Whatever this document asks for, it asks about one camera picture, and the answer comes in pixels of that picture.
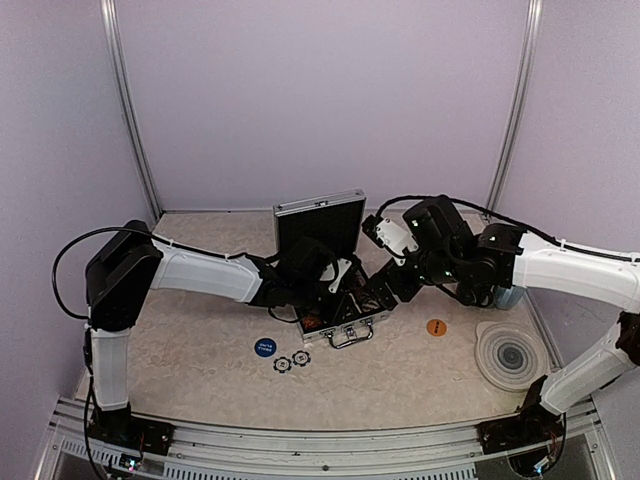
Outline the aluminium poker chip case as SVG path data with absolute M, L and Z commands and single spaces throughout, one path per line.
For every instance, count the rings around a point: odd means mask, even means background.
M 324 339 L 336 350 L 365 343 L 374 325 L 389 315 L 366 289 L 369 280 L 356 255 L 366 196 L 360 189 L 294 200 L 273 206 L 276 246 L 284 253 L 301 251 L 302 240 L 326 248 L 318 252 L 318 293 L 294 309 L 305 343 Z

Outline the blue round button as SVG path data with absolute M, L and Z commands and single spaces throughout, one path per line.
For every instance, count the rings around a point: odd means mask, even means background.
M 261 358 L 269 358 L 277 352 L 277 344 L 271 338 L 262 338 L 255 342 L 254 351 Z

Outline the single black white chip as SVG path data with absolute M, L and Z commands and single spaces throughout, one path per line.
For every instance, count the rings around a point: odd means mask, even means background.
M 298 350 L 292 355 L 292 362 L 294 365 L 304 367 L 311 362 L 311 355 L 303 350 Z

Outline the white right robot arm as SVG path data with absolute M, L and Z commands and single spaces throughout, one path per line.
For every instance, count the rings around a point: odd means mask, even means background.
M 390 255 L 371 279 L 387 309 L 410 302 L 424 286 L 459 303 L 494 304 L 509 290 L 540 289 L 590 299 L 619 309 L 609 330 L 561 370 L 529 387 L 524 412 L 511 433 L 535 442 L 577 401 L 639 366 L 639 256 L 559 240 L 497 215 L 475 233 L 446 195 L 411 196 L 397 224 L 382 209 L 368 216 L 363 233 Z

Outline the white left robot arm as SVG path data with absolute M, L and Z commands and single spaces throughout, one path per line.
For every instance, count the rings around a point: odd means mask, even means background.
M 128 343 L 152 291 L 184 291 L 274 309 L 317 306 L 337 292 L 351 267 L 321 242 L 303 237 L 271 257 L 221 254 L 150 232 L 142 221 L 111 230 L 85 270 L 88 369 L 102 430 L 121 445 L 140 434 L 130 404 Z

